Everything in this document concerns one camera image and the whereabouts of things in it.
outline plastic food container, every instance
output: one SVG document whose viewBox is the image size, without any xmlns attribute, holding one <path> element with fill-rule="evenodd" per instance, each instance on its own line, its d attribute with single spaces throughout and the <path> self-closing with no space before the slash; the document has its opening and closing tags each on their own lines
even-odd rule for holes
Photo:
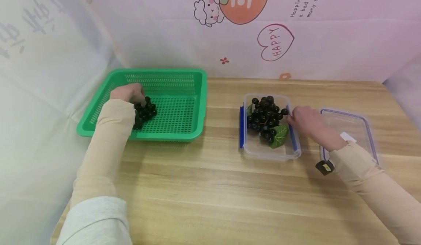
<svg viewBox="0 0 421 245">
<path fill-rule="evenodd" d="M 322 108 L 320 113 L 327 125 L 335 129 L 344 140 L 354 141 L 368 151 L 377 164 L 382 165 L 377 154 L 373 132 L 365 117 L 330 108 Z M 321 159 L 329 159 L 329 152 L 323 147 L 321 147 Z"/>
<path fill-rule="evenodd" d="M 77 125 L 84 137 L 94 134 L 103 104 L 114 88 L 141 83 L 156 104 L 158 115 L 147 121 L 129 139 L 191 141 L 203 130 L 206 112 L 206 73 L 200 69 L 119 69 L 108 74 L 91 99 Z"/>
<path fill-rule="evenodd" d="M 244 111 L 242 122 L 242 142 L 243 149 L 247 155 L 251 158 L 258 159 L 269 159 L 269 160 L 280 160 L 285 161 L 289 159 L 297 159 L 301 156 L 301 145 L 300 140 L 296 131 L 293 130 L 292 126 L 288 125 L 289 132 L 285 140 L 285 144 L 278 148 L 272 149 L 269 145 L 261 142 L 260 136 L 256 131 L 247 130 L 247 107 L 251 104 L 251 100 L 255 97 L 260 100 L 263 96 L 268 96 L 269 94 L 261 93 L 248 93 L 244 96 Z M 280 107 L 280 109 L 287 108 L 292 110 L 291 101 L 287 96 L 283 95 L 271 95 L 274 98 L 274 103 Z M 280 120 L 280 124 L 288 124 L 287 118 L 284 117 Z"/>
</svg>

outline red flower print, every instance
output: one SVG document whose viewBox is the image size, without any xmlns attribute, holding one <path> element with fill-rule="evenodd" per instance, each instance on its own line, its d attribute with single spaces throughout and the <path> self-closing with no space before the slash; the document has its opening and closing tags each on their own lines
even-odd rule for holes
<svg viewBox="0 0 421 245">
<path fill-rule="evenodd" d="M 219 60 L 222 62 L 222 64 L 230 62 L 229 60 L 227 60 L 227 57 L 224 57 L 224 59 L 219 59 Z"/>
<path fill-rule="evenodd" d="M 288 80 L 288 79 L 291 79 L 291 74 L 290 73 L 282 73 L 282 74 L 280 74 L 279 79 L 280 80 Z"/>
</svg>

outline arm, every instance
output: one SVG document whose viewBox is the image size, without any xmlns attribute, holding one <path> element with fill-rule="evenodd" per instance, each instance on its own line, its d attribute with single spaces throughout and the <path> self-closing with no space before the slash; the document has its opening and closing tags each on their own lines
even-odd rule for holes
<svg viewBox="0 0 421 245">
<path fill-rule="evenodd" d="M 421 245 L 421 204 L 391 179 L 370 154 L 344 141 L 311 107 L 296 107 L 288 122 L 330 152 L 338 176 L 371 208 L 402 245 Z"/>
<path fill-rule="evenodd" d="M 141 84 L 117 87 L 103 105 L 94 136 L 73 183 L 70 208 L 94 197 L 116 197 L 114 179 L 135 118 L 131 100 L 146 103 Z"/>
<path fill-rule="evenodd" d="M 421 244 L 421 204 L 354 142 L 330 152 L 338 176 L 371 208 L 399 244 Z"/>
<path fill-rule="evenodd" d="M 111 91 L 73 184 L 70 211 L 58 245 L 131 244 L 126 203 L 116 197 L 114 179 L 134 124 L 131 100 L 145 103 L 140 84 Z"/>
</svg>

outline person's right hand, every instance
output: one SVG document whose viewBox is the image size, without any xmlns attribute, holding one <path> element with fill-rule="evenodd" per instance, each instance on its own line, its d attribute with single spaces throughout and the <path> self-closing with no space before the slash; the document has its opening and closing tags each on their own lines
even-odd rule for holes
<svg viewBox="0 0 421 245">
<path fill-rule="evenodd" d="M 324 122 L 317 110 L 310 106 L 297 106 L 292 116 L 288 116 L 288 123 L 327 151 L 339 150 L 346 146 L 346 141 Z"/>
<path fill-rule="evenodd" d="M 146 105 L 145 92 L 139 83 L 127 84 L 115 88 L 110 93 L 110 99 L 121 99 L 126 102 L 139 102 L 142 106 Z"/>
</svg>

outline wood grain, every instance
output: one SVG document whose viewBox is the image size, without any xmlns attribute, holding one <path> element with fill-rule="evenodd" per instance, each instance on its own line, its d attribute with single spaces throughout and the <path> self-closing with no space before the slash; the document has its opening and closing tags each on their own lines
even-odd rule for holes
<svg viewBox="0 0 421 245">
<path fill-rule="evenodd" d="M 238 149 L 238 110 L 251 92 L 366 116 L 388 174 L 421 200 L 420 134 L 381 84 L 209 79 L 198 139 L 127 143 L 116 186 L 127 201 L 133 244 L 397 244 L 336 175 L 314 168 L 314 142 L 301 137 L 303 154 L 294 161 L 246 159 Z"/>
</svg>

